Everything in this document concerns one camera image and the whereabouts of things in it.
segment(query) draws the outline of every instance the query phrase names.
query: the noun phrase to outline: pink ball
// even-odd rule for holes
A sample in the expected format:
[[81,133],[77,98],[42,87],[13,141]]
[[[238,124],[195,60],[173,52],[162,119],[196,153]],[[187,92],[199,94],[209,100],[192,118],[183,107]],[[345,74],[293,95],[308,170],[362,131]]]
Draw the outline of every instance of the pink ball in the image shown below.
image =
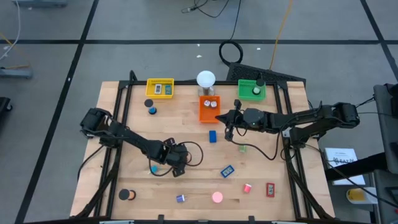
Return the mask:
[[221,192],[214,192],[211,199],[213,199],[214,203],[220,203],[223,201],[223,194]]

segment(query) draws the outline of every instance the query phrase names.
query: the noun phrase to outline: orange container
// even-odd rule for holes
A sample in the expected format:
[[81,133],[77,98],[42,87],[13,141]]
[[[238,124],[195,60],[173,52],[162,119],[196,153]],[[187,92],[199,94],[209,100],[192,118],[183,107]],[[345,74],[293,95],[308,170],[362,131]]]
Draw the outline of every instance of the orange container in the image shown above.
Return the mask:
[[[216,101],[217,108],[206,108],[204,105],[205,100]],[[220,96],[201,96],[199,99],[199,121],[202,123],[218,123],[215,116],[221,113]]]

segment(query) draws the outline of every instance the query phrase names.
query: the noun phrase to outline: blue box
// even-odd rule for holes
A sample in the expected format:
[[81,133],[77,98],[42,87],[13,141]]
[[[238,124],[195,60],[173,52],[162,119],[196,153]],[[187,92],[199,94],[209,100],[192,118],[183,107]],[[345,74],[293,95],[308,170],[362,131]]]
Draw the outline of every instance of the blue box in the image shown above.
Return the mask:
[[226,167],[225,169],[223,169],[221,171],[221,175],[226,178],[227,176],[229,176],[230,174],[232,174],[234,172],[234,167],[232,167],[231,165],[229,165],[228,167]]
[[216,131],[209,131],[209,142],[211,142],[211,143],[217,142]]

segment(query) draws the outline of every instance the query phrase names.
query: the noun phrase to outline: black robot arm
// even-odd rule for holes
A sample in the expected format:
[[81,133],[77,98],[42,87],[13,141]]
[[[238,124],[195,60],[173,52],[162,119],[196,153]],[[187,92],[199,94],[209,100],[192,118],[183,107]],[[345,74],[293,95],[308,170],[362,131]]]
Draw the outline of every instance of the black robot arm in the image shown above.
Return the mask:
[[349,103],[320,105],[319,108],[292,114],[270,113],[255,108],[247,108],[242,113],[242,103],[235,100],[234,105],[234,110],[216,116],[216,119],[226,125],[225,139],[227,141],[232,140],[234,128],[276,134],[298,124],[312,123],[304,128],[290,129],[290,143],[297,145],[307,142],[309,137],[315,135],[321,137],[330,129],[354,128],[359,124],[355,105]]
[[106,147],[116,147],[123,140],[139,148],[148,159],[172,166],[174,177],[185,173],[188,151],[184,144],[176,144],[174,138],[163,142],[148,140],[115,121],[109,111],[99,108],[91,108],[80,126],[86,137],[100,137],[99,143]]

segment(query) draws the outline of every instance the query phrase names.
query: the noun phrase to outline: green object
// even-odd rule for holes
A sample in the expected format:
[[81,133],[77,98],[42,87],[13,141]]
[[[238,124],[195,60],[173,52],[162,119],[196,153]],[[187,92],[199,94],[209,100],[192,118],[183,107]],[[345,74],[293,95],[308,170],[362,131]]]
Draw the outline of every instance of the green object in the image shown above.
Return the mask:
[[239,146],[239,152],[246,152],[246,146]]
[[255,80],[238,81],[238,97],[241,100],[262,101],[266,98],[266,85],[260,87],[260,94],[253,94],[253,88],[256,86]]
[[166,85],[165,86],[165,94],[166,95],[171,95],[172,94],[172,86],[171,85]]

